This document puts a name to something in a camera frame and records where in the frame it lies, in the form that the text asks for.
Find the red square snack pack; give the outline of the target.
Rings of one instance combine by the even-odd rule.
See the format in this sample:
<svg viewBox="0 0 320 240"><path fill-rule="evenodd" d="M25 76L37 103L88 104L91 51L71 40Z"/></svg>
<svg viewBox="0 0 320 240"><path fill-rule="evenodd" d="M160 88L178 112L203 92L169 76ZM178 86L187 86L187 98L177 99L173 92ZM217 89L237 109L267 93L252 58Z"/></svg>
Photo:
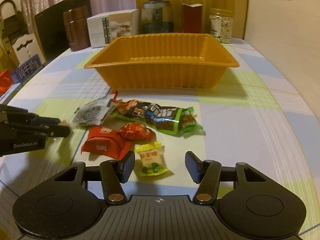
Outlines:
<svg viewBox="0 0 320 240"><path fill-rule="evenodd" d="M89 130L87 140L81 146L81 152L121 160L127 154L132 142L122 137L116 130L95 126Z"/></svg>

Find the yellow green candy packet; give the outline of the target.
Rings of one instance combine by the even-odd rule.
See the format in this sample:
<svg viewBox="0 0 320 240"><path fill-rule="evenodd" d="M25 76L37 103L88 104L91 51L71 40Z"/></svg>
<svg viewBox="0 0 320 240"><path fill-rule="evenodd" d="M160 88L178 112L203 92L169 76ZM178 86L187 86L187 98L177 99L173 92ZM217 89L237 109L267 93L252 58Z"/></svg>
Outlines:
<svg viewBox="0 0 320 240"><path fill-rule="evenodd" d="M163 161L163 145L159 141L139 145L135 152L140 156L140 175L143 177L158 176L168 172Z"/></svg>

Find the small red candy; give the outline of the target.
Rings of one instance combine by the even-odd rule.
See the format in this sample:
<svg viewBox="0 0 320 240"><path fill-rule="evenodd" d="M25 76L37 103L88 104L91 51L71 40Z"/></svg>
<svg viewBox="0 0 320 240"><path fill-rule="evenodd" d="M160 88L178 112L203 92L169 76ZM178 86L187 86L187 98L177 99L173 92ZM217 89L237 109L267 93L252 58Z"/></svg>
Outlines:
<svg viewBox="0 0 320 240"><path fill-rule="evenodd" d="M148 140L155 137L154 131L147 128L144 124L138 122L129 122L118 130L118 133L128 140Z"/></svg>

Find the green black snack bag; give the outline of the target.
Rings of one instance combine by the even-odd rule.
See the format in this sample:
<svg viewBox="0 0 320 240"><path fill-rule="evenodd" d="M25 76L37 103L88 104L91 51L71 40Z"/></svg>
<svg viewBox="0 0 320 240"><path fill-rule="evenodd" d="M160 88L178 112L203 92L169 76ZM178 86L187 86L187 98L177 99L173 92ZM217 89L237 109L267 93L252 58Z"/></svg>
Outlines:
<svg viewBox="0 0 320 240"><path fill-rule="evenodd" d="M117 102L112 115L122 120L144 124L167 135L203 130L194 117L193 107L160 106L156 103L132 99L127 102Z"/></svg>

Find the clear black seaweed packet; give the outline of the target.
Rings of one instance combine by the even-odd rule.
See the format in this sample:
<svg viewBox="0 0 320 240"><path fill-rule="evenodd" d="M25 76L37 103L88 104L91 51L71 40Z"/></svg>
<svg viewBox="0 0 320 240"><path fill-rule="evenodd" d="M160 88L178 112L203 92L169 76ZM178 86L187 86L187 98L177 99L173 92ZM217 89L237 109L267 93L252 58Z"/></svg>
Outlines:
<svg viewBox="0 0 320 240"><path fill-rule="evenodd" d="M114 91L102 98L93 100L75 111L72 120L79 126L99 126L116 108L118 91Z"/></svg>

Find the red box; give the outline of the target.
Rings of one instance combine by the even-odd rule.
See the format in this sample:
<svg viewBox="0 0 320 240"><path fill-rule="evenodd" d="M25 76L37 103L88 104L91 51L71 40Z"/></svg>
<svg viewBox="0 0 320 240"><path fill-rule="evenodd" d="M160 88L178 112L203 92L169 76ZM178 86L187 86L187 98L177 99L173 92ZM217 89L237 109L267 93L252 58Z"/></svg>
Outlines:
<svg viewBox="0 0 320 240"><path fill-rule="evenodd" d="M14 84L10 72L5 69L0 73L0 96L2 96Z"/></svg>

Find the blue milk carton box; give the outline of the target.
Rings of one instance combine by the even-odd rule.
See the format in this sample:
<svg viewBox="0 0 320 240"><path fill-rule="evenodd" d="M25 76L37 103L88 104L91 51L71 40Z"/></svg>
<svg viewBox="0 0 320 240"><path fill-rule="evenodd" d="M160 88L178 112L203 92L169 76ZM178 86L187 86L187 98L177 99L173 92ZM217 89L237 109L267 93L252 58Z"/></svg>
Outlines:
<svg viewBox="0 0 320 240"><path fill-rule="evenodd" d="M39 55L36 54L19 65L19 67L11 74L12 80L14 83L21 83L24 86L42 68L43 64L41 63Z"/></svg>

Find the checkered tablecloth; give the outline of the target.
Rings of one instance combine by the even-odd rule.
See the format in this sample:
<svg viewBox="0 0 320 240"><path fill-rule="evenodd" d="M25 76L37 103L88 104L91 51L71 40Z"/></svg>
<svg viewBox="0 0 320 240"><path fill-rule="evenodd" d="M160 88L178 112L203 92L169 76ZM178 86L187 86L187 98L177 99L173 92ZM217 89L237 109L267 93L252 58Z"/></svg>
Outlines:
<svg viewBox="0 0 320 240"><path fill-rule="evenodd" d="M247 42L233 39L225 48L240 64L230 68L213 90L119 91L124 101L139 99L161 106L193 107L205 135L175 137L157 132L165 147L164 161L171 173L160 178L139 176L135 166L126 195L194 195L184 166L193 151L200 159L235 166L243 161L263 172L306 205L303 239L319 239L319 122L284 76ZM49 138L44 150L1 158L1 239L20 238L12 217L15 200L75 161L99 165L108 158L81 153L87 128L72 124L75 110L110 90L95 69L85 63L99 49L69 49L49 63L10 101L41 116L67 121L69 137Z"/></svg>

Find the black glossy panel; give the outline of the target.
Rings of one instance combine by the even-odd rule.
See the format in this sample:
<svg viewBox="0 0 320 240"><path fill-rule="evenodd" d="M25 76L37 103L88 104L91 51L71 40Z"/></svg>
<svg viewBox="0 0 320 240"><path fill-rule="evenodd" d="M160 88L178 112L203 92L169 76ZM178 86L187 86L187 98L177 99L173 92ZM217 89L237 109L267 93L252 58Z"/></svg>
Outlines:
<svg viewBox="0 0 320 240"><path fill-rule="evenodd" d="M90 0L64 0L35 15L37 33L47 62L69 48L63 13L84 5L92 16Z"/></svg>

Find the orange plastic tray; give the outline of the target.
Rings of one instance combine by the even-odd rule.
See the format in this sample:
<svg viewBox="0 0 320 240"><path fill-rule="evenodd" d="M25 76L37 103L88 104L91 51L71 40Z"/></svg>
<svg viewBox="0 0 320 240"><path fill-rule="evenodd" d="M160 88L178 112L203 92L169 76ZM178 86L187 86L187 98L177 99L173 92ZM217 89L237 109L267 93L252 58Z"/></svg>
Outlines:
<svg viewBox="0 0 320 240"><path fill-rule="evenodd" d="M239 63L209 34L119 37L85 65L111 88L213 88Z"/></svg>

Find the brown cylindrical canister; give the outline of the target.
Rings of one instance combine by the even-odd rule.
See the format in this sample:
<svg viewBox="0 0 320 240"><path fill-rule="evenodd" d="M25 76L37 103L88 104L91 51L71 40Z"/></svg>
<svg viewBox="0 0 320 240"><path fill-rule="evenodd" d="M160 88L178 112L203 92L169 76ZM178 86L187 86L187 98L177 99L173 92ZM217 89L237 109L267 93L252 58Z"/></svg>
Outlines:
<svg viewBox="0 0 320 240"><path fill-rule="evenodd" d="M87 18L88 9L85 5L63 13L63 22L71 51L79 51L91 46Z"/></svg>

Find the white product box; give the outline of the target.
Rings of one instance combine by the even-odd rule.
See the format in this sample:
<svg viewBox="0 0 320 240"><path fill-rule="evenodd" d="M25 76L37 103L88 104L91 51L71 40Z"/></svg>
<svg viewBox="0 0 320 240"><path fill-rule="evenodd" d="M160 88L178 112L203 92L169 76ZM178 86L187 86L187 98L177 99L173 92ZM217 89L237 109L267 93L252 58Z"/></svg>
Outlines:
<svg viewBox="0 0 320 240"><path fill-rule="evenodd" d="M87 18L91 47L105 47L118 37L138 35L138 21L138 9L104 12Z"/></svg>

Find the plastic jar of nuts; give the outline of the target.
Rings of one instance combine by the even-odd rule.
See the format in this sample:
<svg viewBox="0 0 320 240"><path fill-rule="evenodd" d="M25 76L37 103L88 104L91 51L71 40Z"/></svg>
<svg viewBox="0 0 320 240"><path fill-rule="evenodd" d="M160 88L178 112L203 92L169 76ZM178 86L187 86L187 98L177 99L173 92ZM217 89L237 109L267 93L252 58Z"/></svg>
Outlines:
<svg viewBox="0 0 320 240"><path fill-rule="evenodd" d="M232 36L234 12L225 9L210 9L210 34L220 43L228 44Z"/></svg>

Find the dark red open carton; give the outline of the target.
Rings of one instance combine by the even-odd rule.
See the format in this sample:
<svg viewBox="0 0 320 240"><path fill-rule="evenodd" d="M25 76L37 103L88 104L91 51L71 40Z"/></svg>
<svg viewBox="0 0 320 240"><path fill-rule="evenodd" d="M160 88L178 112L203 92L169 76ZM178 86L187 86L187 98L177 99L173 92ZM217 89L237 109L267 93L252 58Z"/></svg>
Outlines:
<svg viewBox="0 0 320 240"><path fill-rule="evenodd" d="M180 0L182 10L182 32L201 33L202 4L186 4Z"/></svg>

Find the dark green glass jar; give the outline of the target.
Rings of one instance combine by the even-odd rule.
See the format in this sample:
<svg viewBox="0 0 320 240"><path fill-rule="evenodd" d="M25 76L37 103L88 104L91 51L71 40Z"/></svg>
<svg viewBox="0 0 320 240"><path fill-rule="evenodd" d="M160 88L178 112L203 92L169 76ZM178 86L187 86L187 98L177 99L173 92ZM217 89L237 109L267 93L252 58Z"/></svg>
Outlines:
<svg viewBox="0 0 320 240"><path fill-rule="evenodd" d="M174 18L170 1L149 0L141 9L143 34L173 33Z"/></svg>

